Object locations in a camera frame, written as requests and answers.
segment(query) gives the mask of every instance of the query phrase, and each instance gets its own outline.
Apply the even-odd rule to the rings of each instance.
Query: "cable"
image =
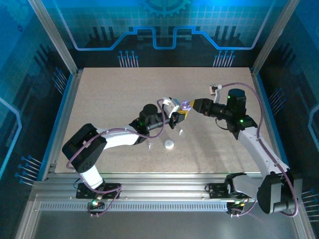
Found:
[[[221,128],[221,129],[223,129],[223,130],[228,130],[227,128],[223,128],[223,127],[221,127],[221,126],[218,125],[218,123],[217,123],[217,118],[215,118],[215,122],[216,122],[216,125],[217,125],[219,128]]]
[[[115,195],[115,197],[113,198],[113,200],[111,201],[111,203],[108,205],[108,207],[107,207],[104,211],[102,211],[102,212],[100,212],[100,213],[93,214],[93,213],[91,213],[91,210],[88,209],[89,214],[91,214],[91,216],[97,216],[97,217],[99,217],[99,216],[105,214],[105,213],[111,208],[111,205],[114,203],[115,199],[119,196],[119,194],[120,194],[120,192],[121,192],[121,189],[117,192],[117,194]]]
[[[257,200],[254,202],[254,204],[250,207],[250,209],[248,209],[247,211],[243,212],[243,210],[240,210],[238,208],[232,208],[231,210],[234,210],[234,211],[240,211],[241,213],[238,215],[239,217],[243,216],[243,215],[246,215],[247,213],[249,213],[251,210],[253,210],[254,206],[256,205],[257,203]]]
[[[236,208],[236,209],[233,208],[232,210],[238,211],[238,212],[241,212],[241,213],[243,212],[243,210],[240,210],[238,208]],[[259,217],[255,216],[254,214],[251,214],[250,212],[247,213],[247,214],[249,216],[253,217],[254,219],[256,219],[261,225],[264,225],[265,227],[267,227],[267,225]],[[277,239],[279,239],[279,236],[274,233],[274,230],[271,230],[271,229],[267,228],[267,231],[269,231],[272,235],[274,235]]]
[[[161,114],[162,114],[162,119],[163,119],[163,122],[165,122],[165,113],[164,113],[164,110],[160,104],[160,101],[162,101],[163,99],[160,99],[160,100],[157,100],[157,105],[159,106],[160,108],[160,111],[161,111]],[[140,134],[140,133],[137,133],[137,132],[134,132],[132,130],[129,130],[129,129],[126,129],[126,128],[112,128],[112,129],[109,129],[109,130],[106,130],[102,133],[99,133],[97,134],[96,136],[94,136],[93,138],[89,139],[71,158],[70,160],[67,162],[66,164],[66,167],[68,169],[74,169],[73,167],[71,167],[71,163],[73,162],[73,160],[91,143],[93,142],[95,139],[97,139],[98,137],[102,136],[102,135],[105,135],[109,132],[113,132],[113,131],[127,131],[127,132],[130,132],[130,133],[133,133],[133,134],[136,134],[140,137],[144,137],[144,138],[156,138],[156,137],[159,137],[162,132],[164,131],[164,126],[165,124],[163,123],[162,124],[162,127],[160,129],[160,132],[155,135],[155,136],[147,136],[147,135],[143,135],[143,134]],[[112,192],[115,192],[115,191],[120,191],[122,187],[118,187],[118,188],[115,188],[115,189],[111,189],[111,190],[108,190],[108,191],[101,191],[101,190],[95,190],[93,188],[90,187],[90,185],[83,179],[83,177],[81,176],[81,174],[79,174],[78,172],[76,172],[76,174],[79,176],[79,178],[83,181],[83,183],[85,184],[85,186],[90,189],[91,191],[95,192],[95,193],[100,193],[100,194],[107,194],[107,193],[112,193]]]
[[[80,178],[78,178],[77,180],[75,180],[75,182],[73,183],[73,188],[77,189],[74,185],[80,180]]]
[[[298,214],[298,210],[299,210],[299,205],[298,205],[298,200],[297,200],[297,196],[296,196],[296,193],[295,193],[295,190],[294,190],[294,187],[288,177],[288,175],[286,174],[286,172],[284,171],[284,169],[282,168],[282,166],[278,163],[278,161],[273,157],[273,155],[269,152],[269,150],[267,149],[267,147],[264,145],[264,143],[262,142],[262,140],[260,139],[260,127],[261,127],[261,124],[263,123],[263,120],[264,120],[264,111],[263,111],[263,108],[262,108],[262,104],[261,104],[261,100],[257,94],[257,92],[249,85],[245,84],[245,83],[241,83],[241,82],[234,82],[234,83],[230,83],[230,84],[225,84],[223,85],[222,87],[227,87],[227,86],[233,86],[233,85],[241,85],[241,86],[244,86],[244,87],[247,87],[248,89],[250,89],[254,95],[256,96],[257,100],[258,100],[258,103],[259,103],[259,107],[260,107],[260,112],[261,112],[261,116],[260,116],[260,122],[259,122],[259,125],[258,125],[258,128],[257,128],[257,140],[258,142],[260,143],[261,147],[263,148],[263,150],[268,154],[268,156],[271,158],[271,160],[273,161],[273,163],[275,164],[275,166],[277,166],[279,168],[279,170],[282,172],[283,176],[285,177],[285,180],[287,181],[288,183],[288,186],[289,186],[289,189],[291,191],[291,194],[293,196],[293,199],[294,199],[294,204],[295,204],[295,211],[294,213],[292,214],[288,214],[288,213],[285,213],[285,212],[281,212],[282,214],[284,214],[285,216],[287,217],[295,217],[297,214]]]

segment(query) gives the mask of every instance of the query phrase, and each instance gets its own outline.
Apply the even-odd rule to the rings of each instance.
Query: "connector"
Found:
[[[214,96],[214,103],[219,103],[220,94],[219,91],[222,90],[222,85],[211,85],[209,86],[209,92],[211,96]]]
[[[171,118],[171,115],[174,112],[177,112],[180,106],[180,103],[176,99],[164,98],[163,105],[164,105],[163,107],[164,112],[167,114],[168,118]]]

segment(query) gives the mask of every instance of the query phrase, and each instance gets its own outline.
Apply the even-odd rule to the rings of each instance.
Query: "gear graphic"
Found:
[[[190,0],[141,0],[140,3],[150,14],[166,17],[179,14],[182,9],[185,10]]]
[[[0,5],[6,7],[12,18],[20,26],[28,16],[29,8],[27,0],[0,0]]]

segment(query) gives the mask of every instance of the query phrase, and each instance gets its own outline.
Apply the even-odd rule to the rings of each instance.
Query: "metal base plate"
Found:
[[[120,183],[107,183],[105,184],[105,187],[103,189],[103,191],[108,191],[108,190],[112,190],[115,188],[120,187],[121,184]],[[114,191],[112,193],[107,193],[103,195],[103,199],[113,199],[117,194],[117,191]],[[96,198],[96,193],[92,192],[90,189],[88,189],[84,183],[80,183],[78,185],[78,190],[76,193],[76,198],[77,199],[95,199]]]

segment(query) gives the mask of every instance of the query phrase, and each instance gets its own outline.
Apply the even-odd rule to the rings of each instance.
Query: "metal frame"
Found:
[[[33,8],[35,14],[37,15],[38,19],[43,25],[43,28],[49,35],[53,45],[57,49],[58,53],[60,54],[62,60],[64,61],[64,64],[69,69],[70,73],[72,75],[75,75],[78,71],[77,66],[75,65],[75,62],[73,61],[73,58],[64,44],[61,35],[59,34],[58,30],[56,29],[56,26],[54,25],[50,14],[46,10],[45,6],[43,5],[41,0],[28,0],[31,7]]]
[[[75,76],[78,71],[77,67],[43,3],[41,0],[29,0],[29,2],[64,63]],[[255,87],[260,96],[262,96],[262,94],[256,78],[257,73],[265,62],[298,2],[299,0],[290,0],[286,4],[256,59],[252,75]],[[41,178],[42,182],[34,183],[20,227],[16,234],[17,239],[32,238],[37,226],[39,211],[86,210],[89,201],[75,198],[76,189],[73,187],[73,183],[77,179],[77,175],[67,173],[57,174],[54,172],[55,159],[63,143],[64,132],[71,114],[81,73],[82,72],[79,72],[77,76],[73,78],[70,85],[70,90],[61,114],[63,120],[58,124],[52,147],[48,151],[48,161],[43,177]],[[265,121],[273,147],[276,153],[282,158],[283,155],[280,154],[280,147],[276,141],[276,134],[272,128],[270,117],[267,111],[265,112]],[[118,199],[114,207],[111,208],[111,210],[114,211],[214,211],[213,207],[219,207],[215,209],[225,211],[226,202],[234,202],[234,200],[209,199],[209,194],[204,190],[204,187],[207,183],[224,182],[226,175],[227,174],[213,173],[116,173],[102,174],[101,176],[107,182],[117,182],[123,185],[120,199]],[[260,173],[252,173],[249,174],[249,176],[261,178]],[[300,213],[293,220],[299,238],[315,238],[303,205],[300,206]]]
[[[285,152],[284,152],[284,147],[280,141],[278,130],[276,127],[276,123],[274,120],[274,117],[272,114],[269,114],[271,112],[270,105],[268,103],[268,99],[266,98],[266,93],[264,92],[263,86],[261,86],[261,81],[258,80],[257,76],[252,76],[254,86],[256,89],[257,94],[259,95],[259,98],[262,102],[262,108],[264,110],[264,120],[265,124],[267,127],[267,131],[269,133],[269,138],[271,141],[271,144],[273,146],[274,152],[278,155],[278,157],[284,162],[288,163]]]
[[[273,29],[271,30],[263,48],[261,49],[257,59],[253,65],[253,76],[256,76],[260,71],[261,67],[265,63],[269,53],[273,49],[275,43],[277,42],[280,35],[283,33],[285,26],[287,25],[288,20],[294,13],[300,0],[288,0],[282,12],[280,13]]]

